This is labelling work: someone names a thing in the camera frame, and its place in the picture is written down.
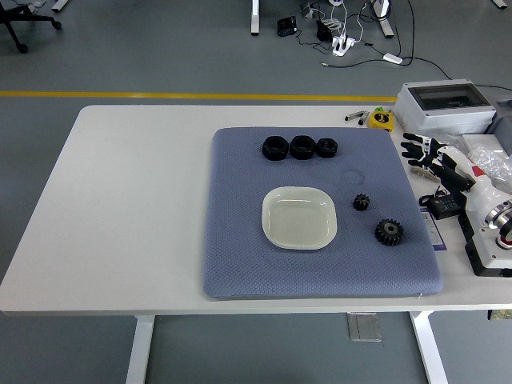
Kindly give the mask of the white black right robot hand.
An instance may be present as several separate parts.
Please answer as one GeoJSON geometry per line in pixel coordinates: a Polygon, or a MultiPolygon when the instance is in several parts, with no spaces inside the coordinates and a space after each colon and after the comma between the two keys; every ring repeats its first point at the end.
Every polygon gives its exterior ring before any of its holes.
{"type": "Polygon", "coordinates": [[[496,188],[490,177],[459,149],[434,138],[404,133],[402,156],[412,166],[438,177],[481,224],[504,230],[511,224],[511,195],[496,188]]]}

